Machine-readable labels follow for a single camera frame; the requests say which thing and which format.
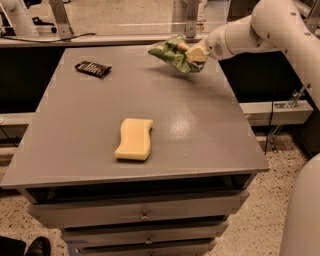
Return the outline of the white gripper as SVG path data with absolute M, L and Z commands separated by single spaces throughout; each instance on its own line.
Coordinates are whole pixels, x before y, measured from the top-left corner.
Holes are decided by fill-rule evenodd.
M 226 41 L 227 26 L 223 25 L 209 33 L 204 39 L 201 40 L 202 46 L 190 48 L 184 42 L 178 44 L 179 50 L 188 51 L 186 57 L 190 61 L 205 62 L 208 57 L 215 60 L 225 60 L 233 57 L 233 53 L 229 50 Z

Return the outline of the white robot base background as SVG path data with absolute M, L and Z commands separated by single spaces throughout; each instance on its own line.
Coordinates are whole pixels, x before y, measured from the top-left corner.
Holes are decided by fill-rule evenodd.
M 17 36 L 38 36 L 24 0 L 0 0 L 0 7 Z

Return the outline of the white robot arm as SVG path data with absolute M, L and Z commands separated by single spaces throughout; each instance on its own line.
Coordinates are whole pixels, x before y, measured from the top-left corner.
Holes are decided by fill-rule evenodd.
M 294 0 L 258 0 L 252 13 L 222 25 L 184 48 L 189 64 L 225 61 L 245 54 L 276 54 L 291 80 L 319 105 L 320 40 L 305 25 Z M 279 256 L 320 256 L 320 154 L 307 161 L 294 182 Z

